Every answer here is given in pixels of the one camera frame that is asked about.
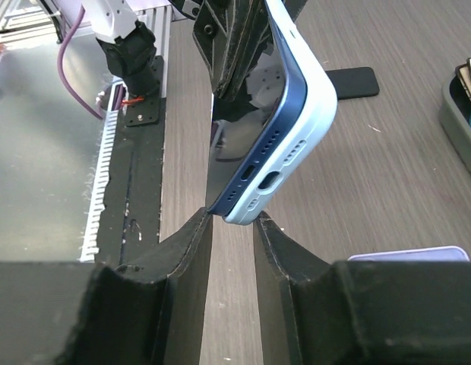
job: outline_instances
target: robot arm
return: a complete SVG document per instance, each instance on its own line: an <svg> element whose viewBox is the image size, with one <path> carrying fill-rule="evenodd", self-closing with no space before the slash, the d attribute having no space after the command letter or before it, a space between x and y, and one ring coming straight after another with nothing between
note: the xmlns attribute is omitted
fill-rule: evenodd
<svg viewBox="0 0 471 365"><path fill-rule="evenodd" d="M121 78L135 97L156 91L160 83L151 67L155 37L126 0L85 0L83 6L106 54L109 71Z"/></svg>

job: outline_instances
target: gray tray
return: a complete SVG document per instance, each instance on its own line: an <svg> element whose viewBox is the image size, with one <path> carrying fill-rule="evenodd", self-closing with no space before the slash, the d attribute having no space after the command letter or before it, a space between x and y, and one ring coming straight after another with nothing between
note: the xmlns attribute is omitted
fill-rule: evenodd
<svg viewBox="0 0 471 365"><path fill-rule="evenodd" d="M440 123L471 174L471 128L467 120L471 102L455 75L444 84L442 94Z"/></svg>

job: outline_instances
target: wooden table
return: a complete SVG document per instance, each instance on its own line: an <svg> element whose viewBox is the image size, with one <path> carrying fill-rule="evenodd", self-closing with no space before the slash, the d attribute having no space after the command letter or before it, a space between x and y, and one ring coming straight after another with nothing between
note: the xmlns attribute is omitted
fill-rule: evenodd
<svg viewBox="0 0 471 365"><path fill-rule="evenodd" d="M471 57L471 0L309 0L299 29L326 69L368 65L381 94L339 104L323 142L267 211L327 261L458 245L471 255L471 177L438 122L441 85ZM170 42L161 238L204 204L210 84ZM201 364L262 364L250 227L215 220Z"/></svg>

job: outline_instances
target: smartphone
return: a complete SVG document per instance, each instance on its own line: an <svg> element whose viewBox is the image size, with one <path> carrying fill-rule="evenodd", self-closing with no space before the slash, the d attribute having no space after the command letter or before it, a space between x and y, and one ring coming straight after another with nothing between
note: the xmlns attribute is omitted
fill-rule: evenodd
<svg viewBox="0 0 471 365"><path fill-rule="evenodd" d="M327 134L335 89L281 0L266 0L271 37L234 101L213 99L206 206L250 224Z"/></svg>

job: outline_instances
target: purple cable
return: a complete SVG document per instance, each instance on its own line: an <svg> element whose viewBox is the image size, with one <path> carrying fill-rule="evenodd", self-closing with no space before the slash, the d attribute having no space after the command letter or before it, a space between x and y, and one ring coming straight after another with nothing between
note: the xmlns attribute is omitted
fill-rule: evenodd
<svg viewBox="0 0 471 365"><path fill-rule="evenodd" d="M121 109L122 106L122 101L124 100L124 86L120 85L116 88L117 94L116 99L115 99L115 104L114 104L114 110L119 110Z"/></svg>
<svg viewBox="0 0 471 365"><path fill-rule="evenodd" d="M62 83L64 84L65 88L67 91L70 93L71 96L76 99L77 102L79 102L80 105L82 105L87 112L92 114L98 119L103 119L103 117L96 112L89 104L87 104L72 88L72 86L68 83L68 80L65 76L65 71L63 69L63 58L65 57L65 50L67 49L68 44L70 43L72 37L74 36L75 32L79 28L79 26L82 23L82 20L84 19L85 15L85 9L83 6L81 6L81 11L78 13L78 17L75 20L74 24L71 26L71 29L68 31L68 34L65 36L65 39L63 40L62 45L60 46L60 51L58 52L58 58L56 59L56 66L58 69L58 75L60 76L60 80L62 80Z"/></svg>

